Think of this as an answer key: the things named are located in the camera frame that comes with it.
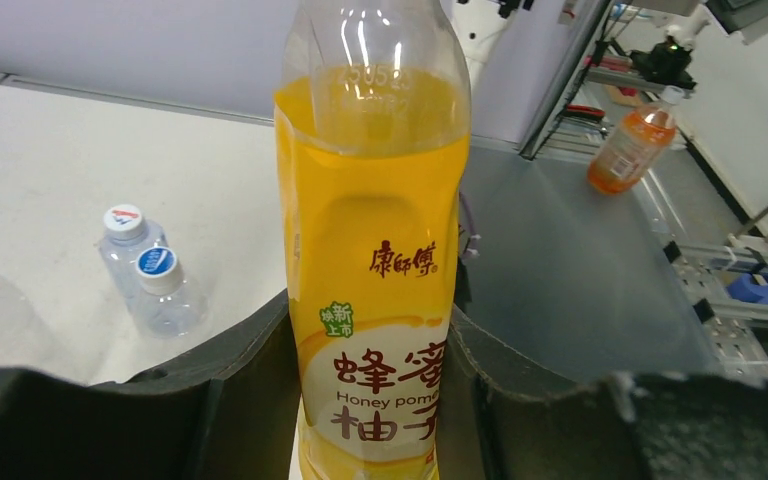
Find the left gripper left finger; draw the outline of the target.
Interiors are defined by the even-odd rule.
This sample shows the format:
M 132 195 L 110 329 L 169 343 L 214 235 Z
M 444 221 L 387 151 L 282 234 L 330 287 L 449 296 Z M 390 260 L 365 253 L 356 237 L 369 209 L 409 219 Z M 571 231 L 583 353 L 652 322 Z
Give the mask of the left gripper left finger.
M 299 398 L 280 293 L 123 383 L 0 369 L 0 479 L 285 479 Z

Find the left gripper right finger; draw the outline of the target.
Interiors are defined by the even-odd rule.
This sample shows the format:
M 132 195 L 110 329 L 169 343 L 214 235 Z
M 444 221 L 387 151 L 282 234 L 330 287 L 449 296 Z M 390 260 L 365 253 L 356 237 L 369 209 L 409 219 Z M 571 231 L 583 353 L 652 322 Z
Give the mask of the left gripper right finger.
M 768 377 L 578 384 L 454 310 L 436 458 L 444 479 L 768 479 Z

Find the yellow juice bottle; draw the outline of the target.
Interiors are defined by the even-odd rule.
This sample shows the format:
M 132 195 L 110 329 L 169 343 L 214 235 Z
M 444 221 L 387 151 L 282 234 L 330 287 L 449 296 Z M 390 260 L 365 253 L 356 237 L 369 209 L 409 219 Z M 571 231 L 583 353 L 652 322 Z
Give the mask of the yellow juice bottle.
M 274 94 L 306 479 L 433 479 L 471 140 L 437 1 L 303 1 Z

